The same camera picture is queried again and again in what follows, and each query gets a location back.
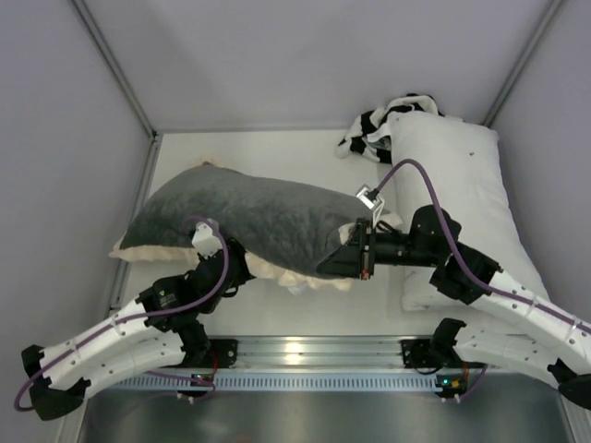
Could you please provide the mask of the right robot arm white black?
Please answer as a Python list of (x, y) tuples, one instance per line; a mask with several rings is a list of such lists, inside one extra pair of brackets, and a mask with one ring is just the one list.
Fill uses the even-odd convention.
[(441, 365), (492, 365), (536, 378), (572, 403), (590, 407), (590, 325), (526, 289), (501, 265), (458, 242), (458, 222), (433, 205), (415, 212), (408, 233), (360, 219), (347, 242), (318, 266), (322, 275), (369, 279), (378, 265), (431, 268), (438, 293), (516, 328), (491, 333), (453, 318), (430, 339)]

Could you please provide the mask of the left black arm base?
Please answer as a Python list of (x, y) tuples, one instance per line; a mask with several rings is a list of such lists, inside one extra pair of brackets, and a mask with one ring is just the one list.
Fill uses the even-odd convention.
[(238, 340), (213, 339), (186, 352), (181, 367), (218, 369), (230, 368), (236, 361)]

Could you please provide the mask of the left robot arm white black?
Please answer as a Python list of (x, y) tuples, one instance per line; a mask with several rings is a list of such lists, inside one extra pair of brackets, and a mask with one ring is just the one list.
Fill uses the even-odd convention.
[(58, 345), (21, 353), (31, 408), (43, 421), (61, 418), (104, 389), (162, 367), (195, 367), (211, 343), (199, 322), (252, 280), (235, 240), (197, 267), (163, 277), (118, 312)]

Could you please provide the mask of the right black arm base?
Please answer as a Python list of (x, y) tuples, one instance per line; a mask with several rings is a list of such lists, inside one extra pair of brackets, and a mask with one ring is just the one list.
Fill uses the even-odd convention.
[(433, 372), (442, 368), (462, 368), (464, 362), (448, 345), (440, 345), (431, 339), (406, 339), (401, 341), (404, 368)]

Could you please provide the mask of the grey cream ruffled pillowcase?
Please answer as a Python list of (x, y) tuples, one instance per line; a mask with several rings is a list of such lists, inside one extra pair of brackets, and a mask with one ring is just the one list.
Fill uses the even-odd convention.
[(245, 248), (254, 277), (283, 287), (347, 291), (352, 279), (324, 276), (317, 267), (345, 244), (357, 220), (371, 216), (353, 195), (202, 162), (148, 198), (110, 255), (126, 262), (196, 265), (193, 231), (204, 217)]

